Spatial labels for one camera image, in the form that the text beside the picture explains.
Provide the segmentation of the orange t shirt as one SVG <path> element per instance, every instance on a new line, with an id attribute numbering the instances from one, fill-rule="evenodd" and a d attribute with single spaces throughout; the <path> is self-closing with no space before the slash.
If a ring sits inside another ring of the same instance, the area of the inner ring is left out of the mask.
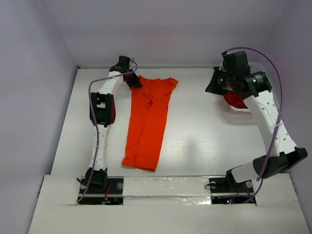
<path id="1" fill-rule="evenodd" d="M 174 78 L 139 76 L 141 88 L 132 88 L 131 115 L 121 165 L 154 172 L 160 158 Z"/>

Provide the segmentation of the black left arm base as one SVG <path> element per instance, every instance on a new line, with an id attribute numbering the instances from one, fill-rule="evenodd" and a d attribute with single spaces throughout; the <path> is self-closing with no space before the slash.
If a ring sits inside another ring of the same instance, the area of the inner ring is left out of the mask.
<path id="1" fill-rule="evenodd" d="M 122 205 L 124 177 L 108 177 L 106 189 L 90 185 L 83 196 L 85 186 L 81 185 L 78 193 L 80 205 Z"/>

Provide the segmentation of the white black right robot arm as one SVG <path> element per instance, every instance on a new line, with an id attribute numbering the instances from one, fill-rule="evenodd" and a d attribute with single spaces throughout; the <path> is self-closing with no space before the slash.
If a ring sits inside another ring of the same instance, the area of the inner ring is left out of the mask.
<path id="1" fill-rule="evenodd" d="M 236 191 L 244 182 L 267 179 L 282 173 L 307 158 L 305 148 L 299 148 L 284 126 L 273 98 L 272 86 L 265 71 L 252 72 L 245 51 L 222 53 L 222 65 L 214 67 L 207 93 L 224 96 L 238 94 L 251 112 L 265 146 L 266 154 L 250 163 L 230 169 L 216 182 L 216 188 Z"/>

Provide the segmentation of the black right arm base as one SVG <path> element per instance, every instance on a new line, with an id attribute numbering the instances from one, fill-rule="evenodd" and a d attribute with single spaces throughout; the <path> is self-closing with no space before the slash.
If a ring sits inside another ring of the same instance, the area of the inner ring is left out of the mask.
<path id="1" fill-rule="evenodd" d="M 212 204 L 243 204 L 254 194 L 251 180 L 231 184 L 226 177 L 210 177 L 205 189 L 210 192 Z"/>

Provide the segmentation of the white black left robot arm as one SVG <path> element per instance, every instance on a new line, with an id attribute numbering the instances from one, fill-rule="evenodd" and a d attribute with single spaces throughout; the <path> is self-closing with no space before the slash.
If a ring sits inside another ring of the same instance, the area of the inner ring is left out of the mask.
<path id="1" fill-rule="evenodd" d="M 129 88 L 141 88 L 140 78 L 135 74 L 137 63 L 133 58 L 119 56 L 117 64 L 108 77 L 91 81 L 88 86 L 89 117 L 94 128 L 92 157 L 85 177 L 80 184 L 83 193 L 103 193 L 108 190 L 107 146 L 111 125 L 116 119 L 114 94 L 122 83 Z"/>

